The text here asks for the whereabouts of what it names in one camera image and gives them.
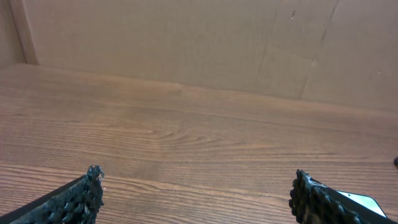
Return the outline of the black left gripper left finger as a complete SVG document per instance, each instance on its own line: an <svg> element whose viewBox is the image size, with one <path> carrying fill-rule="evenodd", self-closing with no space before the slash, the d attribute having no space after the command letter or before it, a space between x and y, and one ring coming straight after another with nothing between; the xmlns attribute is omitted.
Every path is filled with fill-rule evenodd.
<svg viewBox="0 0 398 224"><path fill-rule="evenodd" d="M90 166L86 174L1 216L1 223L88 224L95 223L104 205L100 166Z"/></svg>

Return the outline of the blue Galaxy smartphone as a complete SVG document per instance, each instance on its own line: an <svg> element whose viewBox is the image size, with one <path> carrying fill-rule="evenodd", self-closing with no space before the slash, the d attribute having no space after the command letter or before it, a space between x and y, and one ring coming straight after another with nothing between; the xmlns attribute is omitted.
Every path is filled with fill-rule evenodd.
<svg viewBox="0 0 398 224"><path fill-rule="evenodd" d="M338 191L338 193L344 195L345 197L348 197L349 199L355 201L356 203L359 203L360 205L366 207L369 210L372 210L373 212L385 218L387 217L386 214L383 212L382 208L379 206L379 204L373 198L367 195L360 195L360 194L354 194L343 191Z"/></svg>

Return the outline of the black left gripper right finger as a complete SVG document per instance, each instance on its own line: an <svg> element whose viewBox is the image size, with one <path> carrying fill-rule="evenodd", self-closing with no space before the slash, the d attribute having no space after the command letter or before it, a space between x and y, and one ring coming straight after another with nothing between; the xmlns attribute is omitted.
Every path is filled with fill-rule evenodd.
<svg viewBox="0 0 398 224"><path fill-rule="evenodd" d="M315 180L296 171L289 207L300 224L397 224Z"/></svg>

